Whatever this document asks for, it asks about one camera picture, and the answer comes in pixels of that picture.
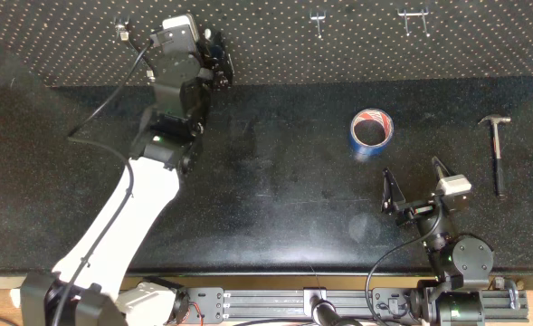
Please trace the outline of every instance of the black tabletop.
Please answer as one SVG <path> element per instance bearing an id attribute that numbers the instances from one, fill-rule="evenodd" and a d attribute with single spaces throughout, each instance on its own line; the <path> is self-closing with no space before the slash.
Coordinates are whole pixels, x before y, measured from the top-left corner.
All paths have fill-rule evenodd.
<path id="1" fill-rule="evenodd" d="M 30 74 L 0 77 L 0 273 L 49 270 L 68 253 L 117 185 L 109 153 L 65 140 L 112 88 L 47 89 Z M 123 97 L 82 137 L 127 153 L 147 87 Z M 353 116 L 386 111 L 395 135 L 361 163 L 348 144 Z M 508 199 L 493 191 L 489 124 L 500 126 Z M 143 273 L 365 273 L 418 236 L 380 214 L 381 170 L 407 200 L 435 187 L 431 157 L 473 184 L 457 228 L 495 248 L 497 272 L 533 273 L 533 78 L 240 86 L 213 94 L 204 153 L 138 250 Z M 414 246 L 382 272 L 429 273 Z"/>

